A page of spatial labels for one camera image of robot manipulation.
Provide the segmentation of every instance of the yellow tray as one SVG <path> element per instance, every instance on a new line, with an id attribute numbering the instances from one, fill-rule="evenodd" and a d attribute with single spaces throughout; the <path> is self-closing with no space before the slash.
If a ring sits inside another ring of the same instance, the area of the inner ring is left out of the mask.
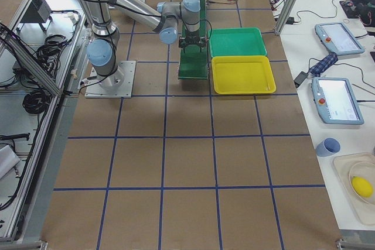
<path id="1" fill-rule="evenodd" d="M 265 56 L 214 57 L 212 71 L 218 94 L 270 94 L 276 91 L 270 61 Z"/>

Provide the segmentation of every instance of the white bowl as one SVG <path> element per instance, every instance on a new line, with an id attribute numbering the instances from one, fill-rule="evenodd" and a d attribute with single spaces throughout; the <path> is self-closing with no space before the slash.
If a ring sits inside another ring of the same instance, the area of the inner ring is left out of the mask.
<path id="1" fill-rule="evenodd" d="M 362 177 L 366 179 L 373 186 L 373 194 L 370 197 L 363 197 L 357 194 L 352 185 L 353 177 Z M 361 200 L 375 206 L 375 163 L 357 162 L 356 164 L 354 164 L 349 171 L 349 182 L 350 186 L 352 187 L 352 190 Z"/>

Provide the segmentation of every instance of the yellow object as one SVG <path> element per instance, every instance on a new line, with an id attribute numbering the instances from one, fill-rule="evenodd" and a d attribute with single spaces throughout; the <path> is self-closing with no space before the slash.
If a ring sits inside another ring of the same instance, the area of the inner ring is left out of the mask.
<path id="1" fill-rule="evenodd" d="M 276 91 L 266 56 L 212 58 L 214 89 L 219 94 L 270 94 Z"/>
<path id="2" fill-rule="evenodd" d="M 360 196 L 370 197 L 373 194 L 373 187 L 365 178 L 353 177 L 352 186 Z"/>

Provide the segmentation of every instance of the blue cup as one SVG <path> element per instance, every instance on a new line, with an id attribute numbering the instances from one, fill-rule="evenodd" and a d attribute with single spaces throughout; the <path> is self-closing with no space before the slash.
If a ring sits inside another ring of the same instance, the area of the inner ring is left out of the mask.
<path id="1" fill-rule="evenodd" d="M 327 138 L 316 147 L 318 156 L 330 156 L 340 151 L 340 143 L 333 138 Z"/>

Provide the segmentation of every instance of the tablet screen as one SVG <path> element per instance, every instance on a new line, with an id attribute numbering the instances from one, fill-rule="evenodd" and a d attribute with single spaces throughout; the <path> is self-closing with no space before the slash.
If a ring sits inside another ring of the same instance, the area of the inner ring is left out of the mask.
<path id="1" fill-rule="evenodd" d="M 330 119 L 359 120 L 345 80 L 319 80 L 324 92 Z"/>
<path id="2" fill-rule="evenodd" d="M 354 42 L 353 38 L 341 24 L 323 25 L 326 35 L 331 38 L 332 43 L 340 52 L 360 50 L 360 47 Z"/>

